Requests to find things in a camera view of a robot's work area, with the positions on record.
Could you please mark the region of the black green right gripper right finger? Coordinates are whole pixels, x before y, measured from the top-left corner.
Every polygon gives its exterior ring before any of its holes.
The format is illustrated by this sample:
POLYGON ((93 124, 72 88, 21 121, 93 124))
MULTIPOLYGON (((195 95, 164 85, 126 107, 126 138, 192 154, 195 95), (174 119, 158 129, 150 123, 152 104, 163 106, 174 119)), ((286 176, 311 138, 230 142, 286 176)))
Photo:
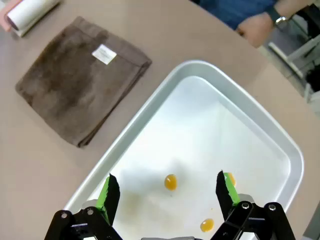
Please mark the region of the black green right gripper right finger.
POLYGON ((258 240, 294 240, 295 236, 282 205, 268 202, 263 207, 250 199, 240 199, 228 173, 217 174, 215 193, 224 222, 213 240, 239 240, 243 233, 253 233, 258 240))

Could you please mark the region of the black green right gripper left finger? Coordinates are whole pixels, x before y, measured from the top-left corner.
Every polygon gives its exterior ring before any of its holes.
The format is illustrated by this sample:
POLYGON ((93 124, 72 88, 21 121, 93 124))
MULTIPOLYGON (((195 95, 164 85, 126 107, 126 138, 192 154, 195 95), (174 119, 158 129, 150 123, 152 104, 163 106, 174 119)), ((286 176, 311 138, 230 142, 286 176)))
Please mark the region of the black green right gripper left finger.
POLYGON ((120 240, 122 237, 113 228, 120 186, 110 174, 102 187, 95 205, 73 214, 69 210, 57 211, 45 235, 46 240, 120 240))

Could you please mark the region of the person's left hand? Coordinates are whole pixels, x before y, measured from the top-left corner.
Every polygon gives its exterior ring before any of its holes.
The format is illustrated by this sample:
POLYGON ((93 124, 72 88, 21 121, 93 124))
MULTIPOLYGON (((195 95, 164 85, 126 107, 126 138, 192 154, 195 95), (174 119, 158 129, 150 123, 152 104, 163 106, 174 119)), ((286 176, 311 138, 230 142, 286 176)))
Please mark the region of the person's left hand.
POLYGON ((271 17, 260 13, 246 18, 236 28, 236 32, 255 48, 259 48, 266 41, 274 28, 271 17))

